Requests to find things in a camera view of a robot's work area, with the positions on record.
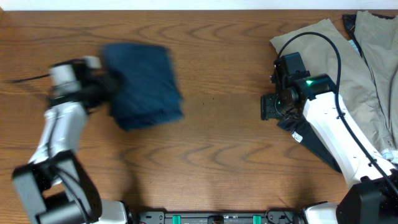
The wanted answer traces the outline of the navy blue denim shorts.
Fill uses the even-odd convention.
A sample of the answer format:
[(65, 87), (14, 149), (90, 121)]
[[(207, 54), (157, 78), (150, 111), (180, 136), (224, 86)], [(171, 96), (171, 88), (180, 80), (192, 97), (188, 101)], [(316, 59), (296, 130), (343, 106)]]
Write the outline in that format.
[(121, 129), (143, 129), (183, 118), (183, 97), (167, 48), (108, 44), (103, 59), (108, 74), (119, 82), (109, 115)]

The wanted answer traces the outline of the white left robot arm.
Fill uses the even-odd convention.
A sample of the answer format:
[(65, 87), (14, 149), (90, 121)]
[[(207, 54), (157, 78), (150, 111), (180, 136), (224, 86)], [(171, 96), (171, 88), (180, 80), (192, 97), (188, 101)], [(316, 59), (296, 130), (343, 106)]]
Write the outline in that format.
[(12, 181), (31, 223), (133, 223), (121, 201), (105, 200), (76, 158), (90, 109), (108, 101), (117, 84), (101, 74), (98, 57), (52, 65), (45, 127), (29, 162)]

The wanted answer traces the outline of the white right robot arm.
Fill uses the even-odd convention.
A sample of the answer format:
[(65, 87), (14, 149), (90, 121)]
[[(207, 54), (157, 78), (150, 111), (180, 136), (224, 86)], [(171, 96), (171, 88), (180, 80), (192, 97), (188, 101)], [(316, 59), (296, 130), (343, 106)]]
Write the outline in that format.
[(263, 119), (304, 118), (338, 164), (348, 193), (340, 203), (302, 209), (295, 223), (397, 223), (397, 169), (368, 141), (326, 74), (271, 76)]

